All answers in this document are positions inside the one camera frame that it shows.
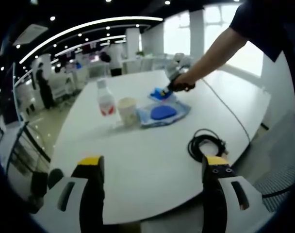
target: white pillar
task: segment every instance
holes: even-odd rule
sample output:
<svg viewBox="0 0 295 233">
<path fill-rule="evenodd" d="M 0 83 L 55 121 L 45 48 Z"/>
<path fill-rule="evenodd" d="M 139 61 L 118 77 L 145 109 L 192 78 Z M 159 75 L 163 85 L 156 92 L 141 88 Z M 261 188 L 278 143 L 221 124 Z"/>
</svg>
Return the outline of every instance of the white pillar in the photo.
<svg viewBox="0 0 295 233">
<path fill-rule="evenodd" d="M 191 57 L 193 62 L 198 61 L 204 54 L 204 11 L 190 12 L 191 30 Z"/>
<path fill-rule="evenodd" d="M 42 54 L 37 59 L 32 62 L 32 73 L 33 77 L 36 80 L 36 72 L 40 63 L 43 63 L 43 77 L 48 79 L 51 74 L 51 64 L 50 64 L 50 54 Z"/>
<path fill-rule="evenodd" d="M 127 28 L 127 56 L 128 58 L 135 58 L 136 53 L 139 51 L 139 28 Z"/>
</svg>

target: person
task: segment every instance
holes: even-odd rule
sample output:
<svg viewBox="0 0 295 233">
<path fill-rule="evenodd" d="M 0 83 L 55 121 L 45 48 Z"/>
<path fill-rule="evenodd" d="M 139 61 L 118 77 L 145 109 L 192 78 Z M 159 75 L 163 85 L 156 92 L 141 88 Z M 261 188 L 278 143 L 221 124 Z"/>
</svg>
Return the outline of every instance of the person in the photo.
<svg viewBox="0 0 295 233">
<path fill-rule="evenodd" d="M 122 57 L 123 57 L 123 51 L 120 45 L 118 44 L 110 44 L 109 46 L 105 47 L 101 52 L 107 53 L 110 58 L 110 70 L 111 70 L 111 76 L 119 76 L 122 75 Z"/>
<path fill-rule="evenodd" d="M 173 86 L 194 85 L 225 64 L 247 41 L 274 62 L 281 51 L 284 52 L 295 91 L 295 0 L 247 0 L 238 7 L 230 26 L 206 54 L 187 73 L 179 76 Z"/>
<path fill-rule="evenodd" d="M 36 79 L 40 87 L 40 94 L 42 101 L 46 109 L 50 109 L 55 106 L 55 101 L 52 97 L 51 88 L 48 81 L 43 77 L 43 63 L 40 63 L 38 70 L 36 71 Z"/>
</svg>

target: white desk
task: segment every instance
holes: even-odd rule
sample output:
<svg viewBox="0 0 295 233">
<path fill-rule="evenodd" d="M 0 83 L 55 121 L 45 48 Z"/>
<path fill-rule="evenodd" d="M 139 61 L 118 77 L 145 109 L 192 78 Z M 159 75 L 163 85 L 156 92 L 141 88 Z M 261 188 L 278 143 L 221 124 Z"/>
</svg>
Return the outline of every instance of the white desk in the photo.
<svg viewBox="0 0 295 233">
<path fill-rule="evenodd" d="M 269 94 L 223 71 L 214 72 L 206 81 L 253 138 L 266 113 Z M 108 79 L 117 100 L 131 96 L 137 99 L 138 107 L 151 103 L 147 94 L 155 87 L 167 84 L 163 71 Z M 177 96 L 192 106 L 190 114 L 173 125 L 153 129 L 108 130 L 107 119 L 98 108 L 95 82 L 85 87 L 70 110 L 56 142 L 51 169 L 59 167 L 70 176 L 82 158 L 104 155 L 104 224 L 155 216 L 202 192 L 201 164 L 186 149 L 197 129 L 211 129 L 227 142 L 230 164 L 248 146 L 242 127 L 204 82 Z"/>
</svg>

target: blue sponge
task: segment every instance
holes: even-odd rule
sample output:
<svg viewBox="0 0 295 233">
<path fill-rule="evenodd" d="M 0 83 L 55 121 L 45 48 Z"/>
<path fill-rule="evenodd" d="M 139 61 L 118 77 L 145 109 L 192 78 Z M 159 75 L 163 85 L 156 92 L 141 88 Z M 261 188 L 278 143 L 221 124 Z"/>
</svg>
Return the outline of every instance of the blue sponge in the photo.
<svg viewBox="0 0 295 233">
<path fill-rule="evenodd" d="M 169 117 L 173 117 L 176 114 L 177 114 L 176 109 L 167 105 L 161 105 L 152 109 L 151 118 L 153 120 L 163 120 Z"/>
</svg>

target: paper cup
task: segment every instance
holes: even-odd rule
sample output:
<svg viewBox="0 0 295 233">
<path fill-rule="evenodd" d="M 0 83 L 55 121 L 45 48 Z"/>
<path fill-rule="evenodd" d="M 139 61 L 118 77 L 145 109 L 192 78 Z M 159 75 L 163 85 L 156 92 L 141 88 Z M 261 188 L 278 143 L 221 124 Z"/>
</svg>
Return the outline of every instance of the paper cup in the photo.
<svg viewBox="0 0 295 233">
<path fill-rule="evenodd" d="M 138 123 L 136 100 L 134 98 L 123 98 L 117 103 L 117 109 L 125 126 Z"/>
</svg>

